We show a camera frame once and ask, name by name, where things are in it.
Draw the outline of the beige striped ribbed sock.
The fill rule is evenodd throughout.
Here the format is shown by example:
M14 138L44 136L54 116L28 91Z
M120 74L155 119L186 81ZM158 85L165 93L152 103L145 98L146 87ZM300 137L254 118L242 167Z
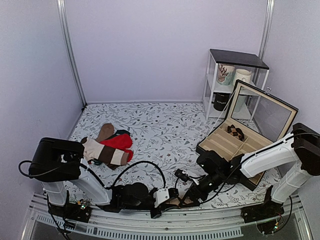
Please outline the beige striped ribbed sock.
M180 198L173 198L170 200L167 200L164 202L165 204L169 204L169 205L174 205L174 206L178 206L179 208L181 208L182 206L186 206L187 203L181 203L181 199Z

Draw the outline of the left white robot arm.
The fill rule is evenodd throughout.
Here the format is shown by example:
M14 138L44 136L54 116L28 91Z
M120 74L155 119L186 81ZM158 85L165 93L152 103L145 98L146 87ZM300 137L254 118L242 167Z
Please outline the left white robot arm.
M167 210L178 208L173 202L179 195L176 188L149 190L141 182L105 186L84 159L84 147L80 142L44 137L29 163L28 173L24 176L41 182L47 193L49 213L64 219L87 223L92 212L83 199L79 203L69 201L66 181L81 189L105 212L147 210L154 219Z

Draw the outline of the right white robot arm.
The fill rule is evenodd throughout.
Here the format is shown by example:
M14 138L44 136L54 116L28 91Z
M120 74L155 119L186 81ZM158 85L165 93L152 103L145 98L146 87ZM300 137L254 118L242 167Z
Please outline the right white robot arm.
M196 160L207 175L193 183L180 200L180 207L198 207L209 202L208 195L220 191L225 184L237 184L268 169L293 162L285 176L266 192L258 213L269 218L286 199L306 181L320 174L320 136L302 123L293 125L290 133L278 141L249 153L242 153L226 161L213 150L202 152Z

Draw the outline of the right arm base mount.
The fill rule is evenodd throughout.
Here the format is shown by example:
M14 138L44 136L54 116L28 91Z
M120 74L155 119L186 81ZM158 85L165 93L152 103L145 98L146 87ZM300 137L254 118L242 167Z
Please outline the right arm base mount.
M264 220L267 218L279 216L280 217L279 220L276 220L272 227L271 225L268 226L268 223L259 224L258 230L265 236L273 235L275 233L278 233L280 230L282 230L286 226L286 224L289 222L292 215L292 211L293 211L293 201L291 196L289 196L290 212L286 222L283 223L282 226L280 226L280 220L283 219L282 214L285 211L283 208L283 203L276 203L272 201L272 197L271 197L272 188L273 188L273 185L267 189L263 203L243 207L240 213L245 223L256 222L256 221Z

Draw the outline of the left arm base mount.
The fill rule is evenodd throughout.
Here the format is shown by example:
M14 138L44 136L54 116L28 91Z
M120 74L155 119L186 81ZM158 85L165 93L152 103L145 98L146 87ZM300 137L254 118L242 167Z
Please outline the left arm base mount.
M64 220L70 219L78 222L88 223L92 208L89 206L90 202L81 199L77 202L69 201L69 191L66 191L66 200L63 206L58 206L49 201L50 212L55 215L62 217Z

